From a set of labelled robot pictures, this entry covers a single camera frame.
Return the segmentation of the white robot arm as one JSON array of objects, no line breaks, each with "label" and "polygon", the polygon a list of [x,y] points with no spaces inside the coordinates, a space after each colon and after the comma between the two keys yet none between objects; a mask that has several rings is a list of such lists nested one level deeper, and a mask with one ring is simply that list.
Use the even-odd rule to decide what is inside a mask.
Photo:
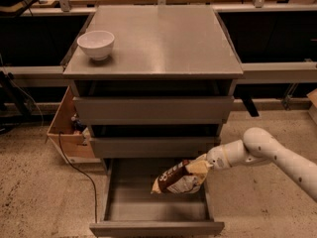
[{"label": "white robot arm", "polygon": [[210,149],[198,160],[207,162],[212,170],[235,166],[260,166],[274,163],[314,201],[317,201],[317,165],[282,146],[265,129],[248,129],[242,140]]}]

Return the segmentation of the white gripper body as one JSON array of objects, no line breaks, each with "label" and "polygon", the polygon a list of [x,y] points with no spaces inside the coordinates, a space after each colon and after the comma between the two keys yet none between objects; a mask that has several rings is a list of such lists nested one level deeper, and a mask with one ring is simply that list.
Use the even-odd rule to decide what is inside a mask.
[{"label": "white gripper body", "polygon": [[206,154],[206,160],[214,170],[225,170],[231,166],[227,158],[226,149],[223,145],[209,150]]}]

